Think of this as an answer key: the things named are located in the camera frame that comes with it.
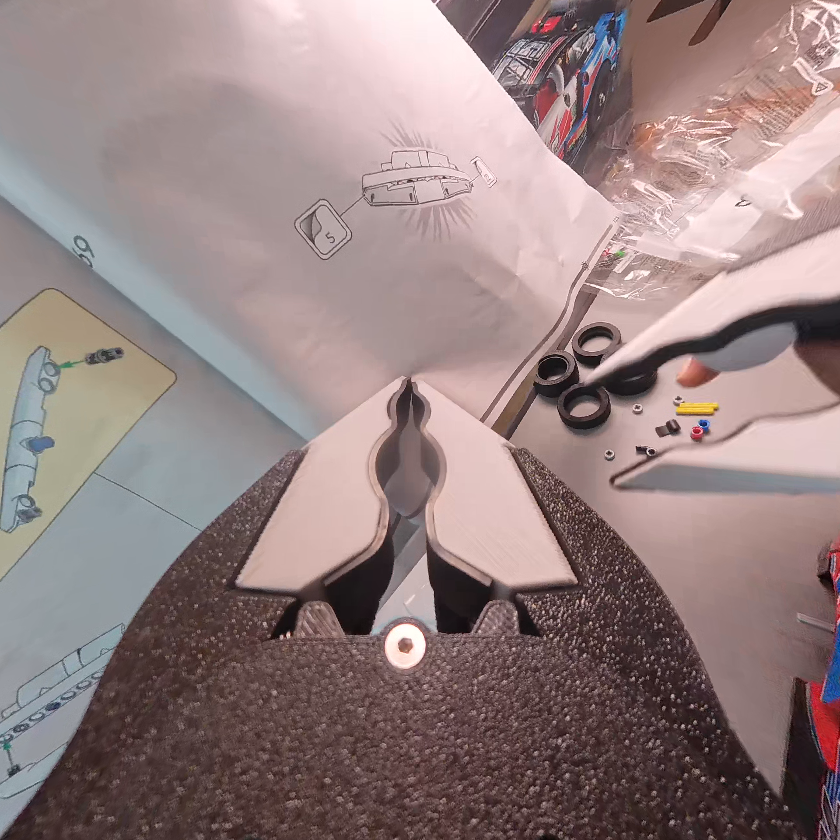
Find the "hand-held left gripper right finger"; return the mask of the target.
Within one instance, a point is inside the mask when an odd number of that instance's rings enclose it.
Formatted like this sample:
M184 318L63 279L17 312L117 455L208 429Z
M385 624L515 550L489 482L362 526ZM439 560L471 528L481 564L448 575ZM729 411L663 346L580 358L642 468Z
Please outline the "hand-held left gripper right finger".
M578 585L509 442L425 381L412 388L430 549L512 594Z

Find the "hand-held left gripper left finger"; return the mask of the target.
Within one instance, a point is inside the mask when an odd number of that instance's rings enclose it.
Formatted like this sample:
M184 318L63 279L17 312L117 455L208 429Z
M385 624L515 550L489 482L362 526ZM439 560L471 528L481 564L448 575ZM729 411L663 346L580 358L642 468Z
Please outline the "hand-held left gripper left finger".
M411 379L399 377L307 444L237 588L311 595L377 553L411 401Z

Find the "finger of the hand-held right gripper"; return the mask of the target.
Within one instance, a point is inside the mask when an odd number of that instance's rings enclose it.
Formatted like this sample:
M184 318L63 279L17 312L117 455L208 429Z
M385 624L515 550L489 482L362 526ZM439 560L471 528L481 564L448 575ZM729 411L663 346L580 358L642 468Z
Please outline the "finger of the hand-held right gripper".
M838 324L838 243L838 232L823 232L714 277L602 362L586 383L655 371L778 323Z
M754 419L706 442L676 444L617 471L615 490L837 494L839 404Z

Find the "black rubber toy tyre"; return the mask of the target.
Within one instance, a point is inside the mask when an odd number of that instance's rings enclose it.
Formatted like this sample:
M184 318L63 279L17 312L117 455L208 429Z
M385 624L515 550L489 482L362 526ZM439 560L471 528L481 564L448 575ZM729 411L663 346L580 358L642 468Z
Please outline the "black rubber toy tyre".
M609 322L592 322L578 330L570 347L580 365L593 369L622 343L623 336L617 326Z
M578 362L566 351L546 353L539 360L532 380L534 391L546 397L559 397L579 382Z
M559 397L557 410L564 426L583 432L602 426L611 415L612 403L605 388L578 384Z
M637 396L645 394L658 380L656 370L637 374L614 374L606 379L603 387L614 396Z

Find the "toy brick race car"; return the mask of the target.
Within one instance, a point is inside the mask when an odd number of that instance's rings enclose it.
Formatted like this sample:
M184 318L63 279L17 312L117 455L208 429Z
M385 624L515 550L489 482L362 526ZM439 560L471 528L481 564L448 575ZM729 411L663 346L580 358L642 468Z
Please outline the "toy brick race car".
M830 655L824 677L795 679L782 798L801 834L811 839L839 838L839 541L824 547L817 577L833 590L833 620L799 614L811 627L827 630Z

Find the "building instruction booklet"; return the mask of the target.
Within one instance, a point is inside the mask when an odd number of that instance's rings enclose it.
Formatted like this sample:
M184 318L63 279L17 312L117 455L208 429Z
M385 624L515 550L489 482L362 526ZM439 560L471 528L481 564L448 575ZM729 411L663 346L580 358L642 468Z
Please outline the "building instruction booklet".
M400 375L480 420L613 205L431 2L2 2L2 829L140 604Z

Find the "clear plastic bag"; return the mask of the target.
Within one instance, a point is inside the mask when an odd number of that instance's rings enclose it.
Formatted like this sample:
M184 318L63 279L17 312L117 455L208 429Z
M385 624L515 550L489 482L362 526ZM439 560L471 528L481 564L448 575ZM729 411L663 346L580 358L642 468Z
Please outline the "clear plastic bag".
M646 129L614 182L619 250L735 259L772 218L804 214L838 170L838 2L795 2L745 64L687 112Z
M727 184L719 172L665 161L615 163L599 191L619 213L588 284L616 298L685 297L716 275L726 257L693 252L677 239Z

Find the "brown cardboard box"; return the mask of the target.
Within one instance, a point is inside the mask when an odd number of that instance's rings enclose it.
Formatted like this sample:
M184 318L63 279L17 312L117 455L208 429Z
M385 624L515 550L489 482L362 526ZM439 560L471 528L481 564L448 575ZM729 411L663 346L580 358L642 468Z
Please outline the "brown cardboard box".
M636 121L688 109L748 65L756 42L778 24L787 1L635 1L623 60L633 81Z

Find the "toy car packaging box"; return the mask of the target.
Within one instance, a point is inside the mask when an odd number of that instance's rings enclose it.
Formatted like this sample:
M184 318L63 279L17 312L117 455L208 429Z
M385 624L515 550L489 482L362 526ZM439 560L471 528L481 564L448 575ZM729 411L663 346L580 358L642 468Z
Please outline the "toy car packaging box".
M583 174L621 88L629 2L435 1L540 139Z

